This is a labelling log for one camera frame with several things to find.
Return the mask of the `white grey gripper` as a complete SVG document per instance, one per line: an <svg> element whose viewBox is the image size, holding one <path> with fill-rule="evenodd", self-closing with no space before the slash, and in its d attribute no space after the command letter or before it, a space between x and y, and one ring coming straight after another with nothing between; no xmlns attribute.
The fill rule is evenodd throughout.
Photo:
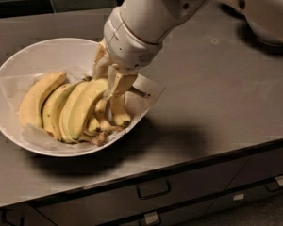
<svg viewBox="0 0 283 226"><path fill-rule="evenodd" d="M149 65L161 48L161 43L152 44L136 37L127 28L120 8L115 8L104 25L104 40L96 46L92 67L95 80L108 79L104 98L110 100L128 91L138 77L133 68Z"/></svg>

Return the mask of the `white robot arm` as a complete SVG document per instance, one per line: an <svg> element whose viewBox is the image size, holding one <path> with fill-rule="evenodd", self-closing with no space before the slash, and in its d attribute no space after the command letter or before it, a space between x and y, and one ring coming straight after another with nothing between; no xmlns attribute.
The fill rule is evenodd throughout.
<svg viewBox="0 0 283 226"><path fill-rule="evenodd" d="M93 77L108 80L104 97L128 91L172 30L210 5L231 8L260 40L283 45L283 0L124 0L110 13L94 55Z"/></svg>

